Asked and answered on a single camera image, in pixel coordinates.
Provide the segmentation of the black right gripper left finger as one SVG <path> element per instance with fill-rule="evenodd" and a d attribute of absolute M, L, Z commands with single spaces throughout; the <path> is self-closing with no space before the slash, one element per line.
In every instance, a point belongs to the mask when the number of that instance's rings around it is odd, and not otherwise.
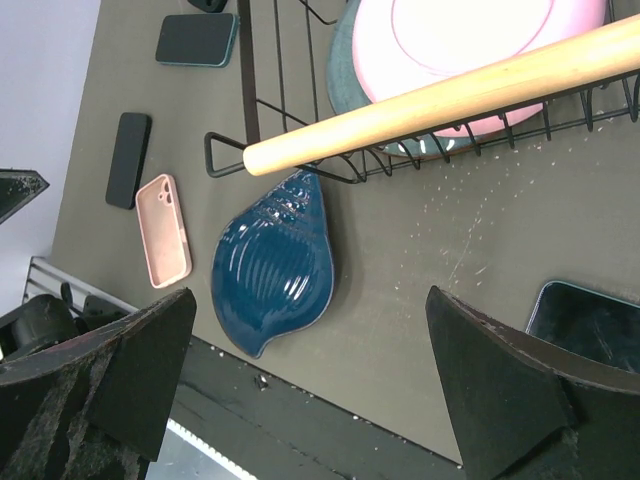
<path fill-rule="evenodd" d="M 4 479 L 142 479 L 191 340 L 188 288 L 1 366 Z"/>

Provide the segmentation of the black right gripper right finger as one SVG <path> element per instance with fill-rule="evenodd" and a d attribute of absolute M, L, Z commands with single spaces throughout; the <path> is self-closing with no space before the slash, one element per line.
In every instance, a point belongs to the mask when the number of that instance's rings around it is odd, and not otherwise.
<path fill-rule="evenodd" d="M 639 371 L 564 350 L 432 287 L 426 318 L 470 479 L 635 479 Z"/>

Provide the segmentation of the pink phone case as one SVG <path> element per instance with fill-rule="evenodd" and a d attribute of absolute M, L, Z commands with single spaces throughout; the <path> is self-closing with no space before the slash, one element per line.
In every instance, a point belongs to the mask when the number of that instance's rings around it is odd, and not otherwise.
<path fill-rule="evenodd" d="M 139 189 L 135 202 L 152 287 L 185 279 L 192 259 L 174 177 L 160 174 Z"/>

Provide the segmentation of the black phone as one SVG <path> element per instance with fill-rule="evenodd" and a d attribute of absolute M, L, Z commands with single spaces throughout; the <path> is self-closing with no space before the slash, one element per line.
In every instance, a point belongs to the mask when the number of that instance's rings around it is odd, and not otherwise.
<path fill-rule="evenodd" d="M 125 210 L 134 208 L 151 127 L 152 119 L 147 114 L 121 114 L 105 193 L 107 204 Z"/>

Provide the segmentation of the teal-edged phone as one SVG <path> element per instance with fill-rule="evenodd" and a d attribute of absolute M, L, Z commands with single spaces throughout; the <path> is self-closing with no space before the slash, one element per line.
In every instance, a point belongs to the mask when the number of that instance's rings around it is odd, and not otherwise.
<path fill-rule="evenodd" d="M 232 13 L 169 15 L 164 18 L 155 60 L 165 65 L 224 68 L 239 18 Z"/>

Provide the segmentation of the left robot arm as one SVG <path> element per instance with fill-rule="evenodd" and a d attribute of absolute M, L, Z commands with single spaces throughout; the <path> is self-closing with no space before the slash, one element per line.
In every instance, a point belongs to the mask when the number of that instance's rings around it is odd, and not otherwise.
<path fill-rule="evenodd" d="M 1 316 L 1 361 L 53 347 L 119 320 L 131 311 L 33 260 L 23 303 Z"/>

